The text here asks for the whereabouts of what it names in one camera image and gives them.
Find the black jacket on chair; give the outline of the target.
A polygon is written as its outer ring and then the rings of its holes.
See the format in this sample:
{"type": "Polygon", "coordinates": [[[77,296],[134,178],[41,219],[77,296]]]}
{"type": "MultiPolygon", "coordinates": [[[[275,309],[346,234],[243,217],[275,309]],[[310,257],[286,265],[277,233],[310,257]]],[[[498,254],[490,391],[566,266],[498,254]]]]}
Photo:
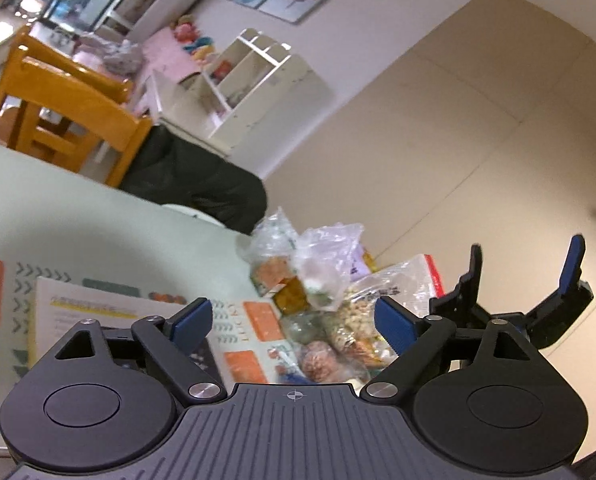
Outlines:
{"type": "Polygon", "coordinates": [[[197,209],[246,235],[267,208],[259,177],[163,126],[150,129],[119,189],[158,205],[197,209]]]}

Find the clear plastic snack bag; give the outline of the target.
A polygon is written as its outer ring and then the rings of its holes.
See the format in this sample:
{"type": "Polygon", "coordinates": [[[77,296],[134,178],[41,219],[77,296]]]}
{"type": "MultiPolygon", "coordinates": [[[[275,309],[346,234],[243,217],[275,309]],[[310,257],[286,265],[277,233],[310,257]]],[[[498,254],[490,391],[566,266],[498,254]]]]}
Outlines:
{"type": "Polygon", "coordinates": [[[270,297],[275,299],[294,284],[303,298],[289,300],[281,310],[296,312],[311,308],[334,312],[341,306],[352,282],[354,259],[361,246],[363,232],[361,223],[336,223],[300,233],[284,211],[277,209],[255,226],[243,258],[249,263],[250,272],[255,263],[267,258],[290,258],[296,276],[270,297]]]}

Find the rear wooden chair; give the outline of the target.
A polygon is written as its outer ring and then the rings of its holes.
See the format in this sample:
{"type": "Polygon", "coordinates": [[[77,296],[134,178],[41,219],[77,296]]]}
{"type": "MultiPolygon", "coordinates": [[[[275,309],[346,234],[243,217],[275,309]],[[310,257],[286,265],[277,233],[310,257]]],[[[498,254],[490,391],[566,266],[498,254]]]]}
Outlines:
{"type": "Polygon", "coordinates": [[[132,91],[132,83],[129,80],[117,81],[73,61],[69,56],[33,37],[31,29],[31,25],[23,25],[13,35],[10,54],[13,54],[15,48],[22,47],[24,53],[30,58],[74,76],[77,80],[88,84],[89,87],[101,92],[114,102],[125,104],[128,101],[132,91]]]}

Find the front wooden chair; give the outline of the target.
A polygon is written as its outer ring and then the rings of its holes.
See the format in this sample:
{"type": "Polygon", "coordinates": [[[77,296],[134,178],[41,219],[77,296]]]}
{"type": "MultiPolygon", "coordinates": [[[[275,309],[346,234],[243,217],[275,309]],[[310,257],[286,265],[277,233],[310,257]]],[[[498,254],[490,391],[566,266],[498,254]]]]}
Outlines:
{"type": "Polygon", "coordinates": [[[110,188],[121,184],[153,125],[25,46],[11,50],[0,76],[0,119],[8,98],[20,105],[11,113],[7,148],[77,174],[106,143],[118,153],[104,180],[110,188]]]}

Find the white tablet product box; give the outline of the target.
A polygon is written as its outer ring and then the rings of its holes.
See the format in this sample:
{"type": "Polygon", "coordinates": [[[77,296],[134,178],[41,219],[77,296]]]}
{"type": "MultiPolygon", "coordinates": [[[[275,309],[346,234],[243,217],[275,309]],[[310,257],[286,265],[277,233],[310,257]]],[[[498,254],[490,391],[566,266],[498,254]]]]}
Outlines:
{"type": "Polygon", "coordinates": [[[186,306],[187,300],[182,296],[155,292],[146,298],[126,296],[39,278],[28,330],[28,362],[35,364],[75,323],[85,318],[93,318],[104,327],[129,328],[145,316],[169,318],[186,306]]]}

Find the pink sofa with toys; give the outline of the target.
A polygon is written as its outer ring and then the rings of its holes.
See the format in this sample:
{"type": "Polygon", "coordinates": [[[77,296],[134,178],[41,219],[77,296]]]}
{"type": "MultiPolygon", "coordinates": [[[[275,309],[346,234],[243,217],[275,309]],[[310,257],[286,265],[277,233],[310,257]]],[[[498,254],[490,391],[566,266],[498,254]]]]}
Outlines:
{"type": "Polygon", "coordinates": [[[130,77],[134,88],[143,84],[153,72],[181,84],[200,73],[217,53],[214,40],[202,34],[191,14],[180,16],[138,46],[142,63],[130,77]]]}

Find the patterned table mat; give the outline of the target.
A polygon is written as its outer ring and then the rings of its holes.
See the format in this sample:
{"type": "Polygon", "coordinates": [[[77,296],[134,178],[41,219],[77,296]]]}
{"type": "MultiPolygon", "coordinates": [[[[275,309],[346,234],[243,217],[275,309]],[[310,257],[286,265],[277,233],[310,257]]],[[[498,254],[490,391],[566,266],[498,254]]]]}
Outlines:
{"type": "MultiPolygon", "coordinates": [[[[183,296],[96,282],[34,262],[0,259],[0,404],[28,369],[83,318],[127,328],[149,314],[164,318],[182,309],[183,296]]],[[[236,382],[278,384],[299,373],[295,350],[267,301],[212,302],[212,330],[192,348],[202,370],[236,382]]],[[[0,437],[0,450],[4,445],[0,437]]]]}

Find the wooden chair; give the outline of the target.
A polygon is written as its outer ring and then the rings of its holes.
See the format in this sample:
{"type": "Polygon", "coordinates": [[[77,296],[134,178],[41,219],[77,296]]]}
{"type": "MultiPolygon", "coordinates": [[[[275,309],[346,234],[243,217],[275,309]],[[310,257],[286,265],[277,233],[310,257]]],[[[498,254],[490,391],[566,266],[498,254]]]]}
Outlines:
{"type": "Polygon", "coordinates": [[[77,174],[106,143],[118,153],[104,180],[110,188],[121,184],[153,125],[25,46],[11,50],[0,76],[0,119],[8,98],[20,105],[11,113],[7,148],[77,174]]]}
{"type": "Polygon", "coordinates": [[[128,101],[132,91],[132,83],[129,80],[117,81],[73,61],[69,56],[33,37],[31,29],[31,25],[23,25],[13,35],[10,54],[13,54],[15,48],[22,47],[24,53],[30,58],[74,76],[77,80],[88,84],[89,87],[101,92],[114,102],[125,104],[128,101]]]}

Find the white cubby bookshelf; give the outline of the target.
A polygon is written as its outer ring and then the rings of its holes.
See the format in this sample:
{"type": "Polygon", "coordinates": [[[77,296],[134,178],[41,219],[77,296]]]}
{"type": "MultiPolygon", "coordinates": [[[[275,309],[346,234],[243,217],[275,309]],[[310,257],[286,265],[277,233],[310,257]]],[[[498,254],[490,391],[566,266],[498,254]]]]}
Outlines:
{"type": "Polygon", "coordinates": [[[326,81],[289,44],[246,28],[185,82],[154,70],[146,110],[157,126],[227,158],[267,115],[304,122],[331,100],[326,81]]]}

